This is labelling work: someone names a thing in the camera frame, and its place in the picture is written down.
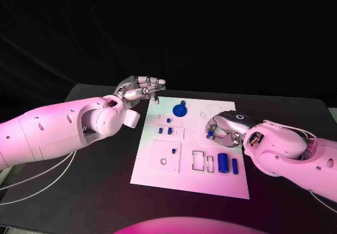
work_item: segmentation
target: black table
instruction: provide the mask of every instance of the black table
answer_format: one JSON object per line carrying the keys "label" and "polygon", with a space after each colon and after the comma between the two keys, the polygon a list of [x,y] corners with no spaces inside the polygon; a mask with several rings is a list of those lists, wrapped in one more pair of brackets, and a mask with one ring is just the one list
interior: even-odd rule
{"label": "black table", "polygon": [[[67,101],[111,94],[114,87],[74,87]],[[337,124],[326,104],[316,99],[231,95],[166,90],[160,96],[235,101],[257,121],[268,119],[337,140]],[[337,233],[337,214],[309,191],[284,177],[266,175],[245,156],[251,200],[130,184],[149,100],[135,107],[142,118],[136,129],[123,126],[113,137],[78,151],[57,184],[39,195],[0,206],[0,224],[55,234],[111,234],[146,220],[194,216],[224,220],[270,233]],[[63,158],[28,163],[24,180]],[[38,192],[60,176],[68,163],[34,181],[12,188],[2,202]],[[323,200],[335,208],[337,204]]]}

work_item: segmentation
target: cable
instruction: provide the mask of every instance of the cable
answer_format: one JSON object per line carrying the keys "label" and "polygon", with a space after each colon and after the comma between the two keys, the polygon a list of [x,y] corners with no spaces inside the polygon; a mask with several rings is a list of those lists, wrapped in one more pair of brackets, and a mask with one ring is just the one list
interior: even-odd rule
{"label": "cable", "polygon": [[0,191],[5,190],[5,189],[8,189],[8,188],[11,188],[11,187],[14,187],[14,186],[16,186],[16,185],[19,185],[19,184],[22,184],[22,183],[25,183],[27,181],[35,179],[37,177],[42,176],[47,172],[50,172],[55,167],[58,167],[64,163],[64,161],[70,158],[70,156],[73,155],[73,153],[67,156],[67,158],[51,169],[48,169],[45,172],[42,172],[41,174],[35,175],[34,177],[25,179],[24,181],[21,181],[21,182],[9,185],[9,186],[2,187]]}
{"label": "cable", "polygon": [[273,123],[273,124],[276,124],[276,125],[279,125],[279,126],[281,126],[281,127],[286,127],[286,128],[290,128],[290,129],[294,129],[294,130],[303,132],[303,133],[306,134],[307,137],[309,137],[309,135],[307,135],[307,133],[309,133],[315,138],[317,138],[317,136],[316,136],[312,132],[303,130],[302,128],[294,128],[294,127],[287,126],[287,125],[283,125],[283,124],[280,124],[280,123],[274,123],[273,121],[268,121],[268,120],[266,120],[266,121],[270,122],[270,123]]}
{"label": "cable", "polygon": [[319,199],[319,197],[315,195],[315,193],[312,191],[310,191],[310,193],[315,196],[315,198],[320,201],[320,203],[337,213],[337,211]]}
{"label": "cable", "polygon": [[19,200],[16,200],[16,201],[11,201],[11,202],[6,202],[6,203],[0,203],[0,205],[8,205],[8,204],[16,203],[16,202],[19,202],[19,201],[24,201],[24,200],[29,199],[31,197],[34,197],[35,195],[38,195],[41,192],[44,192],[44,191],[57,183],[57,181],[60,180],[60,178],[64,176],[64,174],[65,174],[65,172],[67,172],[67,170],[68,170],[68,168],[70,168],[70,166],[71,166],[71,164],[73,164],[73,160],[71,160],[71,162],[70,162],[70,164],[68,164],[68,166],[67,166],[67,168],[65,168],[63,174],[60,175],[60,177],[57,178],[57,180],[50,184],[48,187],[45,187],[39,192],[37,192],[37,193],[32,194],[31,196],[28,196],[28,197],[19,199]]}

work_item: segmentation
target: robotic hand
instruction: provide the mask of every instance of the robotic hand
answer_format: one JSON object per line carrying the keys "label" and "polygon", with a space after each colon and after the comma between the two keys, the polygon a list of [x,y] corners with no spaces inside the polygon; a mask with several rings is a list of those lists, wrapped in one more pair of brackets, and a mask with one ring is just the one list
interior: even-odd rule
{"label": "robotic hand", "polygon": [[[218,127],[225,131],[225,137],[215,136]],[[266,174],[284,176],[304,189],[337,202],[336,141],[316,138],[306,130],[268,120],[257,125],[238,111],[219,113],[208,122],[207,133],[208,138],[225,147],[237,147],[244,142],[245,154]]]}
{"label": "robotic hand", "polygon": [[41,107],[0,124],[0,170],[21,163],[67,155],[113,136],[122,125],[136,128],[140,99],[159,103],[166,81],[129,77],[113,95]]}

